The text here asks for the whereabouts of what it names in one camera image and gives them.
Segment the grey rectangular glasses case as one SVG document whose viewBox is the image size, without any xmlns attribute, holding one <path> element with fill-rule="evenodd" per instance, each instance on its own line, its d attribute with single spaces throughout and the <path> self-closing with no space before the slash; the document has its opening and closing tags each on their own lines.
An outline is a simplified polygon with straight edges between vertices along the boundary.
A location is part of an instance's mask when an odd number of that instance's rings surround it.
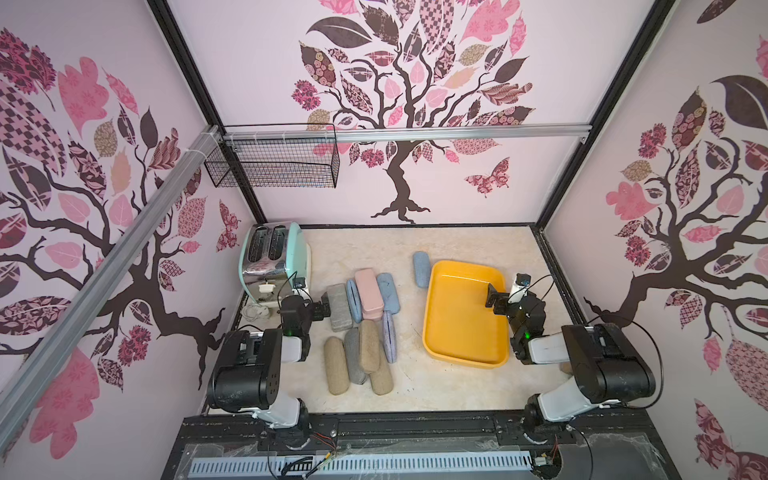
<svg viewBox="0 0 768 480">
<path fill-rule="evenodd" d="M 346 294 L 346 285 L 343 283 L 330 285 L 326 291 L 330 306 L 330 326 L 333 332 L 342 332 L 353 327 Z"/>
</svg>

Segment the tan glasses case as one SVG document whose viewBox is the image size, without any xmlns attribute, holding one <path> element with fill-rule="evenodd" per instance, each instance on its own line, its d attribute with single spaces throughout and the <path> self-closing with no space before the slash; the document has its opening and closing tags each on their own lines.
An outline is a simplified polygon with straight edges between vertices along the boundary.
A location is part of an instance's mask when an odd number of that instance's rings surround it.
<svg viewBox="0 0 768 480">
<path fill-rule="evenodd" d="M 324 365 L 329 393 L 341 395 L 350 386 L 344 344 L 338 337 L 330 337 L 324 344 Z"/>
<path fill-rule="evenodd" d="M 372 391 L 378 396 L 384 396 L 394 389 L 394 380 L 386 360 L 379 363 L 376 371 L 369 374 Z"/>
<path fill-rule="evenodd" d="M 363 320 L 359 327 L 359 365 L 364 373 L 371 374 L 380 367 L 379 329 L 372 320 Z"/>
</svg>

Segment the yellow plastic storage tray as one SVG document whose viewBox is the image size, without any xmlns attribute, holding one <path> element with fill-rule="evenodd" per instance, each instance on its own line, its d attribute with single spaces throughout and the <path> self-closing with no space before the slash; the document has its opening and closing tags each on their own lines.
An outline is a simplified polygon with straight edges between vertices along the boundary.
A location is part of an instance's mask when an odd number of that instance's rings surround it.
<svg viewBox="0 0 768 480">
<path fill-rule="evenodd" d="M 506 364 L 508 323 L 485 305 L 490 286 L 506 289 L 504 276 L 496 268 L 453 260 L 434 264 L 422 333 L 431 357 L 482 369 Z"/>
</svg>

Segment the grey fabric glasses case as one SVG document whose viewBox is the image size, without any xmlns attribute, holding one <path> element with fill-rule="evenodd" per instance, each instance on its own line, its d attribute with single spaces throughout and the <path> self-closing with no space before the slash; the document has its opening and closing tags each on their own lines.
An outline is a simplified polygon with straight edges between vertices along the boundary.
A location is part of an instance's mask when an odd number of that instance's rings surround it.
<svg viewBox="0 0 768 480">
<path fill-rule="evenodd" d="M 364 385 L 368 374 L 360 365 L 360 334 L 358 328 L 346 332 L 343 340 L 349 380 L 355 385 Z"/>
</svg>

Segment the lavender glasses case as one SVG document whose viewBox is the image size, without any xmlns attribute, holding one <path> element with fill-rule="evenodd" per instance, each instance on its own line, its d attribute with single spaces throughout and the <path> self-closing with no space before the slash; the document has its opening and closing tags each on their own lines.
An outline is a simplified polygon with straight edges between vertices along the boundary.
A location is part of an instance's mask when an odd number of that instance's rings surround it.
<svg viewBox="0 0 768 480">
<path fill-rule="evenodd" d="M 388 363 L 397 361 L 397 336 L 393 314 L 385 310 L 382 315 L 382 344 Z"/>
</svg>

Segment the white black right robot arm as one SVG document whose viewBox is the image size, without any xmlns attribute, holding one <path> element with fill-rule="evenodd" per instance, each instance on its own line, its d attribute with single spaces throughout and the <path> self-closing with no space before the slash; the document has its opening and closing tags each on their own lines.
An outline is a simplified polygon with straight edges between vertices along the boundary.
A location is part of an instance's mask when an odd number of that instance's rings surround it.
<svg viewBox="0 0 768 480">
<path fill-rule="evenodd" d="M 626 405 L 661 390 L 647 362 L 612 323 L 564 325 L 544 332 L 546 302 L 518 287 L 511 293 L 487 286 L 485 307 L 508 320 L 514 356 L 526 365 L 567 363 L 570 378 L 559 387 L 531 396 L 522 426 L 527 433 L 545 424 L 567 423 L 594 409 Z"/>
</svg>

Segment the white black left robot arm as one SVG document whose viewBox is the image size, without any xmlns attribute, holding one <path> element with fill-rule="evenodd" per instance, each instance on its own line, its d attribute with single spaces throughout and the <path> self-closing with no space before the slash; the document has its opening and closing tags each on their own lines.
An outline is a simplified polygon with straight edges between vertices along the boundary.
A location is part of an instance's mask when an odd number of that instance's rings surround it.
<svg viewBox="0 0 768 480">
<path fill-rule="evenodd" d="M 330 315 L 326 294 L 318 302 L 290 295 L 280 307 L 278 327 L 227 333 L 207 387 L 207 405 L 229 414 L 248 414 L 276 433 L 307 436 L 304 402 L 279 391 L 281 367 L 307 360 L 312 325 Z"/>
</svg>

